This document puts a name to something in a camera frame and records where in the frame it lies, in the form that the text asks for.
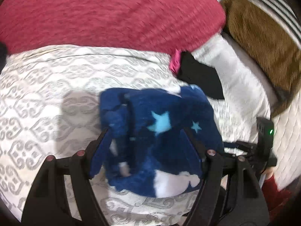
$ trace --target quilted white fabric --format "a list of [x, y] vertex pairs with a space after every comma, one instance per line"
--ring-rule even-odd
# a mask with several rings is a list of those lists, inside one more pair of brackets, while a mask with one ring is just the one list
[[[270, 115], [257, 78], [219, 34], [193, 54], [213, 65], [221, 79], [225, 101], [210, 103], [223, 139], [254, 140], [256, 116]], [[169, 59], [156, 52], [73, 45], [47, 46], [8, 58], [0, 76], [0, 196], [19, 220], [45, 157], [71, 156], [99, 135], [101, 91], [185, 84], [168, 70]], [[71, 213], [80, 218], [69, 177], [65, 184]], [[91, 185], [111, 225], [175, 224], [197, 194], [160, 199], [117, 192], [103, 172]]]
[[278, 158], [275, 181], [283, 189], [301, 175], [301, 93], [290, 107], [273, 119], [274, 152]]

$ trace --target red clothing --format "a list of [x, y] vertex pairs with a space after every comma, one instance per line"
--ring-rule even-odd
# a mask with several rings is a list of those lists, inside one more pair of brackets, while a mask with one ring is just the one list
[[4, 0], [10, 53], [54, 44], [192, 51], [225, 24], [217, 0]]
[[273, 218], [283, 209], [285, 203], [291, 196], [291, 192], [286, 189], [279, 191], [275, 183], [274, 175], [264, 181], [262, 192], [268, 205], [270, 220], [272, 221]]

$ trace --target folded blue garment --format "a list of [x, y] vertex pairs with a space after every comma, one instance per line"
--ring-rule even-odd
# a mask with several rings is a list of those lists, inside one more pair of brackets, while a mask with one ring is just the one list
[[213, 109], [196, 85], [108, 89], [100, 96], [100, 121], [112, 136], [106, 177], [118, 191], [162, 198], [199, 189], [201, 161], [183, 128], [207, 149], [224, 152]]

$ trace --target black garment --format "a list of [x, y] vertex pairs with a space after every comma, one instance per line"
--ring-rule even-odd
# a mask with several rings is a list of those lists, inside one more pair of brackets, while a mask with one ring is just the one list
[[210, 98], [225, 99], [216, 70], [195, 60], [190, 52], [181, 53], [181, 67], [177, 78], [188, 84], [198, 85]]
[[0, 73], [6, 64], [7, 48], [6, 45], [0, 42]]

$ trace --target striped fabric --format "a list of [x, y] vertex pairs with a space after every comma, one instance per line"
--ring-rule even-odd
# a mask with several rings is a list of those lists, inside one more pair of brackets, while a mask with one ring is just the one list
[[301, 45], [301, 25], [286, 0], [249, 0], [276, 20]]

